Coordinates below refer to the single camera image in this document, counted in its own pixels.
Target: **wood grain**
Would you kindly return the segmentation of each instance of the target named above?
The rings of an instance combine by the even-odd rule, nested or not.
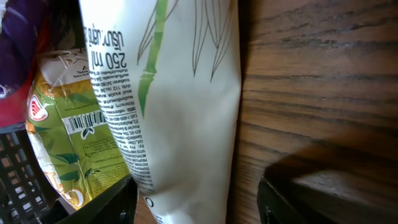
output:
[[[239,2],[243,95],[228,223],[257,185],[337,223],[397,223],[398,1]]]

